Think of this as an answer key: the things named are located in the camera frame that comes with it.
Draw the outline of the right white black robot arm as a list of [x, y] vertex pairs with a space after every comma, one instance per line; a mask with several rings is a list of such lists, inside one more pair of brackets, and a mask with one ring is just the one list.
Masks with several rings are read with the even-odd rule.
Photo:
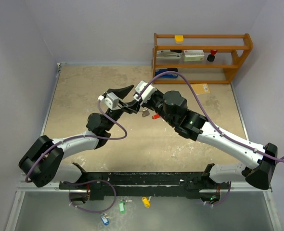
[[181, 137], [208, 144], [239, 160], [238, 164], [213, 165], [202, 176], [205, 187], [244, 180], [257, 189], [269, 189], [276, 167], [276, 145], [254, 143], [220, 128], [206, 114], [188, 109], [187, 100], [178, 91], [162, 93], [148, 86], [136, 94], [141, 106], [159, 114]]

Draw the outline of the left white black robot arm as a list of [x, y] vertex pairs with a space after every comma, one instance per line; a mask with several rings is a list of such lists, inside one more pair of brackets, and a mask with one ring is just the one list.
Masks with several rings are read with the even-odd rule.
[[98, 97], [99, 113], [89, 115], [87, 129], [80, 134], [58, 139], [46, 135], [38, 137], [18, 164], [26, 175], [25, 182], [43, 187], [53, 180], [63, 181], [63, 174], [68, 172], [70, 183], [75, 188], [85, 187], [87, 177], [79, 167], [73, 164], [62, 170], [61, 161], [83, 151], [99, 149], [108, 141], [126, 138], [128, 133], [118, 120], [124, 113], [139, 111], [143, 88], [130, 85], [121, 89], [108, 89]]

